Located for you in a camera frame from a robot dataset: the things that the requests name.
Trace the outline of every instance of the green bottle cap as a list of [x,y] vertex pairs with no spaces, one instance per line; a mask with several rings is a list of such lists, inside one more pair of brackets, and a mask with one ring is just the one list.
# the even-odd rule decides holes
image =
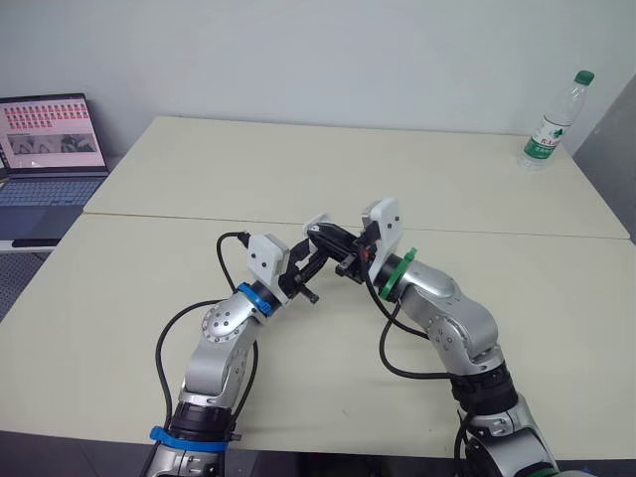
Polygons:
[[587,72],[586,70],[581,70],[576,74],[576,78],[574,78],[574,82],[579,84],[589,85],[594,79],[593,72]]

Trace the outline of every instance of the plastic water bottle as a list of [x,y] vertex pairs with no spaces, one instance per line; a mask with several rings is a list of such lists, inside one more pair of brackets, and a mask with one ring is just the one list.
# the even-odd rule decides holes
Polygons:
[[521,166],[537,170],[548,164],[548,158],[583,108],[587,87],[592,80],[593,72],[578,72],[572,85],[555,98],[541,125],[519,156]]

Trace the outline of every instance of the laptop keyboard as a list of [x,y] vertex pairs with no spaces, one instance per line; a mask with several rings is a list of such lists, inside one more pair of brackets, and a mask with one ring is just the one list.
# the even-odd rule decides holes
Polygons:
[[101,181],[10,181],[0,188],[2,206],[83,206]]

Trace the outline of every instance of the laptop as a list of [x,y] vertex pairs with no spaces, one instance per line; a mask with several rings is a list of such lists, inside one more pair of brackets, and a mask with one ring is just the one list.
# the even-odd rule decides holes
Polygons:
[[3,240],[61,239],[108,175],[81,93],[1,98],[0,159]]

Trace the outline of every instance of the laptop screen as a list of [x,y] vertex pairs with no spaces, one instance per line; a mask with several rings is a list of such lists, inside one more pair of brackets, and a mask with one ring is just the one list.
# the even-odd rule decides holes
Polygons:
[[80,93],[0,99],[0,148],[10,173],[105,170]]

